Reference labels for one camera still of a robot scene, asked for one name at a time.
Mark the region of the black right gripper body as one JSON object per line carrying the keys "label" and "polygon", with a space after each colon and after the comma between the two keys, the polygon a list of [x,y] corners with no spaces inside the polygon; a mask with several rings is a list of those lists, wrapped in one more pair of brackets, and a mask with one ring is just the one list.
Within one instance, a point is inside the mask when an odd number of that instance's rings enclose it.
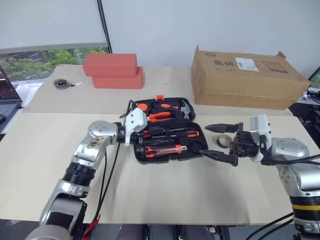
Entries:
{"label": "black right gripper body", "polygon": [[235,133],[233,142],[229,147],[229,154],[232,156],[253,158],[258,154],[259,145],[254,141],[249,131],[243,130],[243,123],[232,124],[230,132]]}

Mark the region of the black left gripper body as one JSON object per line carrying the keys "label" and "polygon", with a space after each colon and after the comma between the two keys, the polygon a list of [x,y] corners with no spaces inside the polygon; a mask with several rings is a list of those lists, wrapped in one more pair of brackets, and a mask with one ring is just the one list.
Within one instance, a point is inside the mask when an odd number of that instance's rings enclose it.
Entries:
{"label": "black left gripper body", "polygon": [[137,133],[133,132],[130,136],[130,144],[132,144],[133,149],[135,152],[144,152],[145,151],[145,140],[146,136],[149,137],[150,135],[147,133]]}

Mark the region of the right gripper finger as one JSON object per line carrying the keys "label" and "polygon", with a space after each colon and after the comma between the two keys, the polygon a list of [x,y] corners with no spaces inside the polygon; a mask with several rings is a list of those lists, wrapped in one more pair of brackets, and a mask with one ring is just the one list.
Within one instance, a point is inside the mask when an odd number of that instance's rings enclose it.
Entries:
{"label": "right gripper finger", "polygon": [[226,154],[222,151],[202,149],[199,151],[203,156],[213,159],[218,162],[227,163],[233,167],[238,166],[238,157],[235,155]]}
{"label": "right gripper finger", "polygon": [[238,130],[238,124],[217,123],[207,125],[204,129],[214,133],[235,133]]}

